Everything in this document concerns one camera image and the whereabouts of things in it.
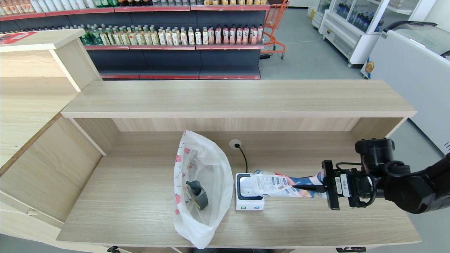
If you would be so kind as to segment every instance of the plastic bag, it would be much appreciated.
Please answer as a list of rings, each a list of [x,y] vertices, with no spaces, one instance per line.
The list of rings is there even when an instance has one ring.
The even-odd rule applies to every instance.
[[[208,205],[198,210],[186,181],[198,180],[208,196]],[[233,174],[225,153],[213,141],[185,131],[175,159],[175,217],[177,232],[197,248],[211,242],[231,205]]]

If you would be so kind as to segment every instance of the gray floor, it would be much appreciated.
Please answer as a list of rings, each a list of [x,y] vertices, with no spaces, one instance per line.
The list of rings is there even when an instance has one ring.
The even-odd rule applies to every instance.
[[[283,60],[279,55],[260,63],[263,79],[361,79],[357,68],[348,68],[346,59],[331,44],[319,40],[321,36],[311,26],[304,9],[287,10],[277,39],[287,45]],[[430,141],[411,122],[405,122],[392,136],[395,141],[395,159],[409,164],[414,171],[421,170],[442,158]],[[371,253],[437,253],[448,252],[450,240],[450,208],[435,212],[409,215],[422,242],[385,246]],[[0,253],[75,253],[38,242],[0,235]]]

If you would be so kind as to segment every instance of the shopping cart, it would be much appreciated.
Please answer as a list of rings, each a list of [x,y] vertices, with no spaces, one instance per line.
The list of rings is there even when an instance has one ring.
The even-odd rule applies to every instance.
[[[286,46],[277,41],[274,33],[275,30],[278,29],[278,26],[283,19],[284,12],[289,6],[289,0],[282,0],[283,2],[279,4],[270,5],[269,11],[265,15],[264,21],[264,34],[269,37],[269,41],[264,43],[264,48],[268,48],[269,50],[261,51],[261,54],[281,54],[281,59],[284,58],[284,53],[286,52]],[[277,50],[276,46],[279,45],[283,49]]]

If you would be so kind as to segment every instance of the wall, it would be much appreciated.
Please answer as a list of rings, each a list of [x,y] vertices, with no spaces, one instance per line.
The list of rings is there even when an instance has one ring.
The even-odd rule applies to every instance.
[[[425,21],[434,22],[450,31],[450,0],[436,0]]]

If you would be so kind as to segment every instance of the refrigerator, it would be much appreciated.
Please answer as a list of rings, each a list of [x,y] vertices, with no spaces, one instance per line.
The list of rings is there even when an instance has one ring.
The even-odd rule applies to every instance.
[[[364,64],[381,31],[402,20],[423,21],[436,0],[333,0],[319,33],[347,59]]]
[[[386,29],[361,72],[383,79],[416,110],[411,120],[444,154],[450,152],[450,32],[403,21]]]

